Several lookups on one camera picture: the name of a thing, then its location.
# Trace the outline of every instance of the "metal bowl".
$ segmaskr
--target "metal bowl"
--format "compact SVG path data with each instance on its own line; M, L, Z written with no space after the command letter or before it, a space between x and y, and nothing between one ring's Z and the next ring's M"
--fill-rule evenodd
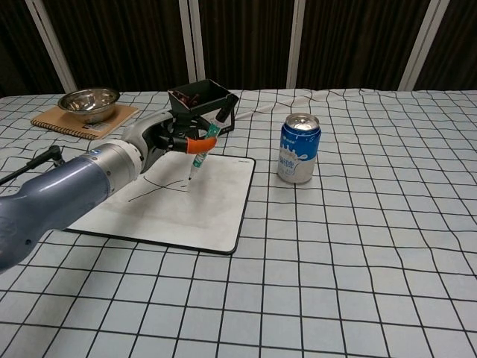
M118 91L110 88L80 89L60 98L58 107L83 123L98 123L113 114L119 96Z

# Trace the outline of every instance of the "table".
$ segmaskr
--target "table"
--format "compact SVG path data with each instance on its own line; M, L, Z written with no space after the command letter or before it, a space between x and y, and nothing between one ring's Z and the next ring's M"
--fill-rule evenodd
M477 92L235 93L214 152L256 172L234 255L51 232L0 275L2 357L475 357ZM31 126L59 97L0 101L2 174L99 143ZM168 108L165 92L121 102ZM290 112L323 130L296 186L275 174Z

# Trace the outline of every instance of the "white drawing board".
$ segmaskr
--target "white drawing board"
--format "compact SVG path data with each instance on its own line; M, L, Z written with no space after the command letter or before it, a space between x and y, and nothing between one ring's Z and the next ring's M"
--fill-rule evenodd
M69 229L223 254L234 252L255 161L209 155L188 181L193 159L188 154L167 153Z

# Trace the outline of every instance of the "aluminum can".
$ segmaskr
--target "aluminum can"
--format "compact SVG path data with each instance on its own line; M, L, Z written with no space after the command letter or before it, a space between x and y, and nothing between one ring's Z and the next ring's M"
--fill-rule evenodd
M321 129L318 118L308 113L293 113L282 126L278 175L289 183L310 180L315 167Z

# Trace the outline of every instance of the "marker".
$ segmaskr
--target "marker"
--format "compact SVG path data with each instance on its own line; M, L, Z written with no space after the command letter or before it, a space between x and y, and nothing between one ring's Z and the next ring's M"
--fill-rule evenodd
M239 97L230 93L227 95L227 103L225 106L218 111L217 116L210 123L209 130L207 131L206 138L216 138L220 133L221 129L224 126L225 119L232 112L233 107L236 105ZM202 166L202 163L207 157L207 152L197 154L194 158L194 161L191 165L191 171L189 173L189 180L191 180L194 175L199 171L199 168Z

